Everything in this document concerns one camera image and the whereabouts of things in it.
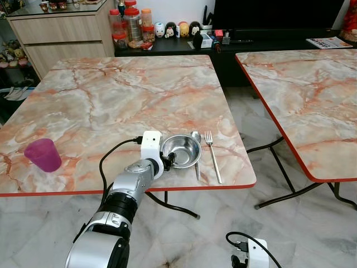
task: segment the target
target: metal bowl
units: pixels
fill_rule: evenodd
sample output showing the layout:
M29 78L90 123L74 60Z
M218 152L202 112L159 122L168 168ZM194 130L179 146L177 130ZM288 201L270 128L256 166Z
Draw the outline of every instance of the metal bowl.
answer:
M193 166L201 157L201 145L191 136L174 135L167 138L161 145L164 156L174 152L176 155L172 167L185 169Z

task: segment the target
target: metal fork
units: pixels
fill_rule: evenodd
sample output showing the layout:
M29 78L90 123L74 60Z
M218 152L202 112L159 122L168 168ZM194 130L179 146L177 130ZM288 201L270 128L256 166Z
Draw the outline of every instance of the metal fork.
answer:
M219 169L218 169L216 157L214 156L214 152L213 152L213 148L212 148L213 139L212 139L212 133L211 133L211 131L205 131L205 140L206 140L207 145L208 145L208 146L210 147L210 149L211 149L212 158L213 158L213 165L214 165L214 169L215 169L215 171L216 171L218 183L222 183L221 174L219 173Z

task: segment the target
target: robotic arm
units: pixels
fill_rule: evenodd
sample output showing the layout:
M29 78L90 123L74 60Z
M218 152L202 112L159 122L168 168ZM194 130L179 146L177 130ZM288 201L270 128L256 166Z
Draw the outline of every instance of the robotic arm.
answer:
M143 194L164 169L161 133L146 131L141 160L119 174L104 204L82 230L68 254L66 268L126 268L132 222Z

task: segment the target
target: cable connector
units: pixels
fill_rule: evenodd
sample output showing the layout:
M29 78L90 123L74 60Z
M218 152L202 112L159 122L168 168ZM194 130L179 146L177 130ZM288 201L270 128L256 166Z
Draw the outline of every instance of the cable connector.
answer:
M141 144L143 142L143 136L138 136L135 139L133 139L133 142L136 142L137 144Z
M248 252L249 250L248 250L248 243L247 242L237 242L236 244L235 244L235 246L239 249L239 250L241 250L241 251L243 251L243 252Z

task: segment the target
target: floor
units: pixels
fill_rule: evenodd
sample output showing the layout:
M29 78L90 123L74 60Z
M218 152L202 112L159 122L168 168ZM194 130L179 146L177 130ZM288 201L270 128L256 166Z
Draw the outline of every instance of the floor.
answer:
M246 148L279 137L251 88L228 88L225 95ZM276 148L296 188L309 185L287 145ZM357 267L357 212L337 201L327 185L255 210L255 204L290 190L268 150L249 157L258 179L251 189L169 193L169 203L198 212L199 221L144 197L133 222L128 267L229 268L232 254L244 259L225 240L230 231L265 239L284 268ZM357 183L342 184L341 195L357 202ZM0 198L0 268L64 267L73 238L99 202L98 195ZM276 266L271 261L269 267Z

